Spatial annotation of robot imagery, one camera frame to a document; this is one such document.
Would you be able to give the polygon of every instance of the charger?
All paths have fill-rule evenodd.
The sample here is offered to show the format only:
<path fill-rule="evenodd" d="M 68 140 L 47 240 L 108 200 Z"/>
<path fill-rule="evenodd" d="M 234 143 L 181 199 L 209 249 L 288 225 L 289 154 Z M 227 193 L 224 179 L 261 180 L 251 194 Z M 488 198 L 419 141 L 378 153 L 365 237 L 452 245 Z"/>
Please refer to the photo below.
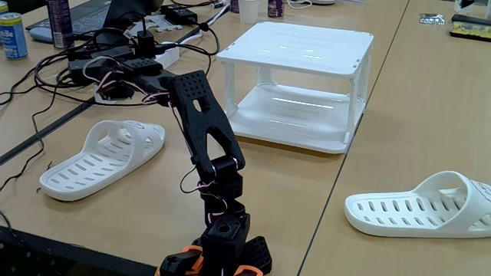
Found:
<path fill-rule="evenodd" d="M 195 25 L 198 22 L 197 14 L 178 4 L 163 5 L 160 13 L 175 25 Z"/>

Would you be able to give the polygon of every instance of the shelf top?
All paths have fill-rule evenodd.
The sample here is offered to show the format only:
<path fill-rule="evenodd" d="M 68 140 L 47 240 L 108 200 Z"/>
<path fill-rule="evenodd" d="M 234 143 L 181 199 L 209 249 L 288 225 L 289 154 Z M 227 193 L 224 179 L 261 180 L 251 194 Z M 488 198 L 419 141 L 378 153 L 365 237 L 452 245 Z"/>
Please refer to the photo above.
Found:
<path fill-rule="evenodd" d="M 217 55 L 229 63 L 353 77 L 374 36 L 286 23 L 261 22 Z"/>

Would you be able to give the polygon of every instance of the white cup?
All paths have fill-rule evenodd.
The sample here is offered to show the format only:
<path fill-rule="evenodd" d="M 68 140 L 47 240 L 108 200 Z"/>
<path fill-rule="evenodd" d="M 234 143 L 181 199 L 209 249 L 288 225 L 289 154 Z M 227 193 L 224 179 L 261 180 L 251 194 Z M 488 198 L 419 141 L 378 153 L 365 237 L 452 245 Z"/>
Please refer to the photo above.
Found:
<path fill-rule="evenodd" d="M 258 21 L 260 0 L 239 0 L 240 21 L 254 24 Z"/>

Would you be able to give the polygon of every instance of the table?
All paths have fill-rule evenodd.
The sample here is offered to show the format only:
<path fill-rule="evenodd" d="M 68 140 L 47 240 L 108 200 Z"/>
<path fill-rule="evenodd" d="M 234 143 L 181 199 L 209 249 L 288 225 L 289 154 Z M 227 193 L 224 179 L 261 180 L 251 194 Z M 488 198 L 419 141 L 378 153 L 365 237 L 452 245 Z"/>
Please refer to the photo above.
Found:
<path fill-rule="evenodd" d="M 338 3 L 332 7 L 315 7 L 310 11 L 291 11 L 287 8 L 285 21 L 365 30 L 374 34 L 373 83 L 406 3 L 405 0 L 369 0 L 364 6 Z M 250 25 L 240 24 L 238 15 L 227 14 L 213 28 L 221 44 L 226 46 Z M 205 36 L 202 44 L 198 43 L 200 46 L 204 44 L 209 46 L 208 49 L 213 48 L 210 36 Z M 194 71 L 198 66 L 205 67 L 206 59 L 187 51 L 170 70 L 181 74 Z M 240 71 L 239 85 L 243 81 L 253 80 L 254 73 L 250 68 L 239 70 L 243 70 Z M 214 62 L 209 79 L 221 104 L 222 76 L 222 67 Z M 287 76 L 282 76 L 282 79 L 287 80 Z M 287 81 L 313 88 L 329 84 L 325 80 L 304 80 L 302 76 Z M 242 97 L 249 91 L 245 82 L 243 86 L 242 94 L 237 91 Z M 164 148 L 151 161 L 78 202 L 58 202 L 36 193 L 38 177 L 50 161 L 56 164 L 76 154 L 96 122 L 126 119 L 158 123 L 166 128 Z M 46 154 L 25 176 L 0 195 L 0 206 L 15 228 L 152 265 L 159 265 L 166 255 L 181 250 L 203 231 L 202 201 L 198 195 L 184 195 L 178 188 L 179 181 L 191 165 L 186 145 L 170 110 L 162 107 L 125 110 L 92 107 L 54 131 L 45 142 Z M 240 146 L 247 166 L 241 171 L 245 185 L 244 195 L 239 201 L 252 215 L 249 237 L 266 237 L 274 258 L 273 275 L 296 274 L 344 156 L 259 141 L 251 143 L 250 140 L 242 140 Z M 0 167 L 0 174 L 20 168 L 26 156 L 35 150 L 32 147 Z M 210 145 L 209 151 L 211 156 L 219 154 L 219 149 L 214 145 Z M 196 177 L 190 177 L 186 185 L 189 187 L 195 181 Z"/>
<path fill-rule="evenodd" d="M 70 0 L 71 6 L 79 5 L 83 2 L 85 2 L 85 0 Z M 199 18 L 202 20 L 210 18 L 213 14 L 213 11 L 198 13 Z M 47 9 L 46 7 L 42 7 L 22 15 L 22 21 L 24 26 L 29 26 L 47 17 Z M 159 41 L 177 41 L 192 29 L 193 28 L 191 27 L 185 26 L 182 30 L 157 33 L 155 38 Z M 8 61 L 5 57 L 3 48 L 0 48 L 0 71 L 2 72 L 2 75 L 0 76 L 0 91 L 2 92 L 9 91 L 14 82 L 20 80 L 21 77 L 24 76 L 29 69 L 33 68 L 42 58 L 59 52 L 58 50 L 55 50 L 51 44 L 34 42 L 30 39 L 30 35 L 27 31 L 25 32 L 25 37 L 29 56 L 24 60 Z M 54 64 L 45 69 L 41 76 L 46 77 L 47 81 L 54 83 L 54 77 L 64 67 L 66 67 L 66 61 Z M 31 78 L 21 84 L 16 91 L 27 90 L 32 85 L 34 85 L 34 81 Z M 76 91 L 68 90 L 68 92 L 66 92 L 66 90 L 59 90 L 58 92 L 68 93 L 72 97 L 81 99 L 88 99 L 92 96 L 92 90 L 90 88 L 83 88 Z M 0 96 L 0 101 L 7 98 L 6 95 Z M 35 89 L 26 95 L 15 96 L 14 100 L 7 107 L 0 108 L 0 129 L 10 130 L 2 131 L 0 156 L 34 134 L 31 115 L 34 112 L 46 108 L 50 101 L 50 94 L 44 93 L 40 89 Z M 80 103 L 66 101 L 63 98 L 62 100 L 57 100 L 55 105 L 48 112 L 36 117 L 39 128 L 42 129 L 50 123 L 53 123 L 56 119 L 74 109 L 78 104 Z"/>
<path fill-rule="evenodd" d="M 349 195 L 408 191 L 442 170 L 491 182 L 489 43 L 422 25 L 421 12 L 442 13 L 448 22 L 453 3 L 410 1 L 302 276 L 487 274 L 487 238 L 380 238 L 344 217 Z"/>

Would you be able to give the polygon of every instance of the blue can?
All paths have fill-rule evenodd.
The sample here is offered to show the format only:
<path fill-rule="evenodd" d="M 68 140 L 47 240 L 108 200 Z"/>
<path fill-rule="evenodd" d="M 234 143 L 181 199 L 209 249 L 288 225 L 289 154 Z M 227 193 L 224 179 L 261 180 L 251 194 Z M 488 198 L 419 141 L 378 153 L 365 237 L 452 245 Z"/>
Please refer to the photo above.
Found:
<path fill-rule="evenodd" d="M 73 47 L 75 39 L 68 0 L 47 0 L 46 5 L 54 47 L 58 49 Z"/>
<path fill-rule="evenodd" d="M 28 46 L 25 43 L 21 14 L 7 12 L 0 15 L 0 31 L 2 31 L 3 46 L 7 59 L 19 60 L 28 56 Z"/>
<path fill-rule="evenodd" d="M 7 2 L 5 1 L 0 1 L 0 15 L 3 15 L 4 13 L 8 12 L 8 5 Z M 2 45 L 2 36 L 0 34 L 0 45 Z"/>

